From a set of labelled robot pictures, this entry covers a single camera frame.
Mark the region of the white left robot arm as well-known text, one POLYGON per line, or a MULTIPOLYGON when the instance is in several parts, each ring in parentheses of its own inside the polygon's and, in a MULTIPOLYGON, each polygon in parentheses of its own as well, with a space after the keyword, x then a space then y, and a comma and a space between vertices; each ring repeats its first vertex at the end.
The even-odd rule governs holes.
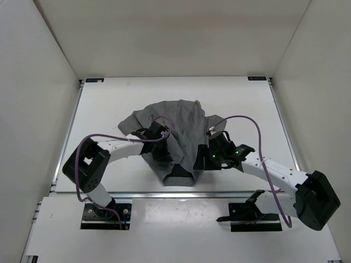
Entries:
POLYGON ((102 218, 115 211, 115 201, 101 183, 108 164, 130 156, 150 153, 157 161, 170 162, 167 138, 170 130, 152 122, 125 137, 105 134, 86 136, 65 162, 62 173, 75 184, 80 201, 88 200, 102 218))

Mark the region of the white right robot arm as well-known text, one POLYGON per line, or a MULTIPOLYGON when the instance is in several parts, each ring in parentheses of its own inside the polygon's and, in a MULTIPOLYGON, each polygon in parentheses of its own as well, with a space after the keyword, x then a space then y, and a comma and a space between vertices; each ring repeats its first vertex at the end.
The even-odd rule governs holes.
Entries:
POLYGON ((231 203, 229 215, 219 217, 219 222, 254 224, 282 211, 312 230, 320 231, 341 205, 323 173, 297 171, 265 159, 245 144, 236 146, 227 131, 208 133, 208 142, 197 147, 193 169, 236 169, 278 188, 277 191, 256 190, 243 203, 231 203))

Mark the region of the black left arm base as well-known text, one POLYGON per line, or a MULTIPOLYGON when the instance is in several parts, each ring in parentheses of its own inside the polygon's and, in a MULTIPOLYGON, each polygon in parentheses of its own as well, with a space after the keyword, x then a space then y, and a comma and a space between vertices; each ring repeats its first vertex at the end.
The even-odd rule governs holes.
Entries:
POLYGON ((97 208, 94 204, 84 204, 80 229, 83 230, 121 230, 130 229, 132 202, 117 201, 111 207, 115 212, 97 208))

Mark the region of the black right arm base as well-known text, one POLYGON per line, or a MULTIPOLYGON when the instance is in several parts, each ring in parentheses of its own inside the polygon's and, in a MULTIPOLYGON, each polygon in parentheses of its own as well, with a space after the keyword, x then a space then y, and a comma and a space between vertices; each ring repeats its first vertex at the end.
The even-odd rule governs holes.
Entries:
POLYGON ((228 204, 229 215, 220 216, 216 222, 229 222, 231 232, 279 232, 282 231, 280 218, 277 213, 262 213, 256 206, 258 197, 267 193, 256 190, 244 202, 228 204))

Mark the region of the grey pleated skirt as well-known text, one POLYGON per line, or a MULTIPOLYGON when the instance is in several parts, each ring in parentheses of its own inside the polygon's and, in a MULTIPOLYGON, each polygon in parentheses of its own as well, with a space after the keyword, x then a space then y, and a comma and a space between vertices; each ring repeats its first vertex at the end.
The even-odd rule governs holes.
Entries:
POLYGON ((142 155, 165 186, 194 186, 201 174, 194 171, 198 145, 207 144, 206 132, 225 129, 226 120, 218 115, 206 116, 199 101, 161 101, 134 111, 118 124, 128 135, 141 128, 149 128, 153 121, 167 126, 171 135, 167 139, 171 162, 157 162, 151 153, 142 155))

